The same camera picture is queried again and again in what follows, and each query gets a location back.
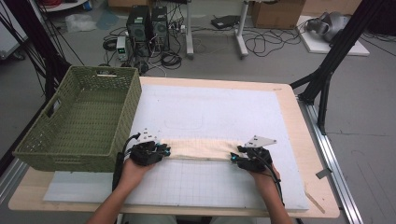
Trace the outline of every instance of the beige cloth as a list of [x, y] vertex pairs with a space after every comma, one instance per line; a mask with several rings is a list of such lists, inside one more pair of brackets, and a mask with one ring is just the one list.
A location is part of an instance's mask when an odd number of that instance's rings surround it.
[[171, 148], [170, 159], [206, 161], [227, 161], [230, 152], [239, 155], [237, 147], [242, 146], [239, 141], [218, 139], [162, 139], [161, 144]]

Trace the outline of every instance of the white device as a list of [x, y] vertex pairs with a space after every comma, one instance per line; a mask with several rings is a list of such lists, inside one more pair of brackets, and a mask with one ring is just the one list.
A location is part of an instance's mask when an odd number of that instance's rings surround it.
[[117, 53], [119, 55], [119, 59], [122, 62], [128, 61], [129, 58], [129, 50], [127, 48], [128, 43], [126, 41], [126, 36], [117, 37]]

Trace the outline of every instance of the basket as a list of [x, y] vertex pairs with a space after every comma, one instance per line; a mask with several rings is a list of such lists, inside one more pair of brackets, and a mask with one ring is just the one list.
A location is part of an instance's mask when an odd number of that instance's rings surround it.
[[71, 66], [14, 156], [40, 171], [113, 172], [141, 91], [135, 68]]

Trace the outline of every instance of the gray floor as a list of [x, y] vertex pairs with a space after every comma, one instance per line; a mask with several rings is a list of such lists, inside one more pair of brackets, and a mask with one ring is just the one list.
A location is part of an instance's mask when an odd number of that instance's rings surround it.
[[[79, 9], [60, 13], [84, 13]], [[95, 20], [101, 9], [90, 12]], [[119, 20], [110, 30], [121, 27]], [[103, 37], [109, 31], [94, 30], [65, 34], [86, 65], [103, 63]], [[308, 53], [303, 43], [285, 46], [282, 50], [259, 58], [252, 53], [244, 60], [232, 35], [194, 34], [197, 51], [192, 61], [184, 58], [177, 70], [165, 70], [168, 77], [237, 80], [251, 82], [291, 83], [313, 71], [325, 55]], [[395, 43], [372, 40], [396, 53]], [[354, 196], [365, 223], [394, 223], [396, 220], [396, 60], [381, 49], [365, 41], [369, 57], [348, 56], [336, 70], [330, 89], [326, 130], [332, 141], [346, 182]], [[64, 48], [67, 60], [80, 65], [70, 50]], [[185, 49], [180, 52], [185, 57]], [[111, 65], [120, 65], [113, 61]], [[33, 66], [28, 60], [5, 61], [0, 64], [0, 156], [11, 146], [18, 134], [42, 105], [44, 99]], [[148, 76], [163, 77], [160, 69], [148, 71]], [[15, 212], [7, 208], [9, 196], [0, 205], [2, 223], [77, 223], [86, 213]], [[347, 223], [337, 219], [304, 218], [304, 223]], [[260, 218], [258, 223], [269, 223]]]

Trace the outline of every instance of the wooden table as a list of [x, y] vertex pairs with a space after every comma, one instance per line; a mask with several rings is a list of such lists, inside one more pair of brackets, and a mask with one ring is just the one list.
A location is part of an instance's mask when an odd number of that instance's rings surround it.
[[[200, 79], [179, 79], [141, 77], [142, 84], [228, 88], [254, 91], [273, 91], [279, 102], [290, 143], [300, 169], [309, 210], [290, 212], [291, 217], [338, 217], [340, 212], [332, 194], [327, 177], [318, 179], [316, 173], [323, 169], [311, 135], [305, 124], [300, 107], [291, 87], [287, 84], [217, 81]], [[53, 172], [40, 172], [29, 168], [23, 180], [9, 201], [12, 210], [31, 211], [76, 211], [92, 212], [99, 203], [50, 203], [44, 202]], [[205, 208], [179, 206], [124, 205], [122, 213], [171, 214], [193, 216], [251, 216], [268, 217], [267, 212], [258, 209]]]

